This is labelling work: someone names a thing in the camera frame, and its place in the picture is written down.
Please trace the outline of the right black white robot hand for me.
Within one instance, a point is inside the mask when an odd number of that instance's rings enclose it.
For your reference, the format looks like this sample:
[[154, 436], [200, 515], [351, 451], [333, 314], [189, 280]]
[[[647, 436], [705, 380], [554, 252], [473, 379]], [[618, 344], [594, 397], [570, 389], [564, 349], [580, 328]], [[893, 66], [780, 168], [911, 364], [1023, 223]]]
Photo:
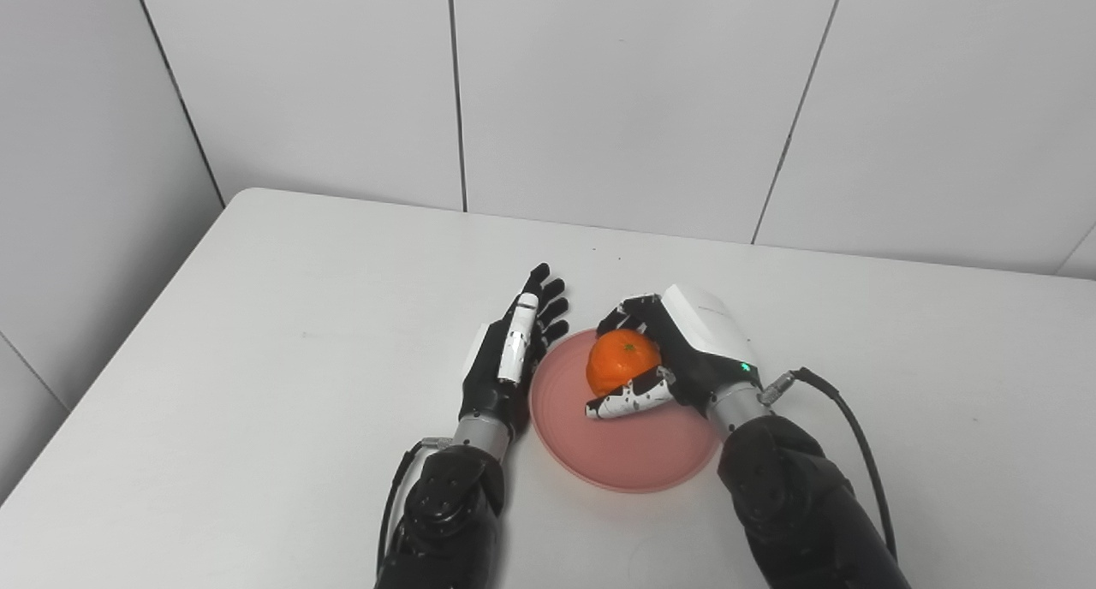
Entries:
[[652, 341], [661, 362], [587, 403], [587, 418], [617, 419], [678, 403], [727, 437], [770, 414], [760, 401], [760, 369], [747, 338], [717, 296], [674, 284], [662, 294], [629, 297], [600, 320], [596, 332], [603, 338], [619, 329]]

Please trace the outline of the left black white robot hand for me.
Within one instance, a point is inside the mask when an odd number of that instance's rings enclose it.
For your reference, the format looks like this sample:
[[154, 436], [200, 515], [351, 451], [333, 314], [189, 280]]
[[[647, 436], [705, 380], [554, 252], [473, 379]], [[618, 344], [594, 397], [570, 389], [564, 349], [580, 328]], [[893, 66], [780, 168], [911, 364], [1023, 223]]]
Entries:
[[459, 420], [491, 419], [503, 426], [509, 440], [523, 434], [533, 374], [549, 348], [570, 331], [564, 292], [566, 281], [555, 277], [550, 265], [530, 270], [503, 316], [483, 330], [463, 380]]

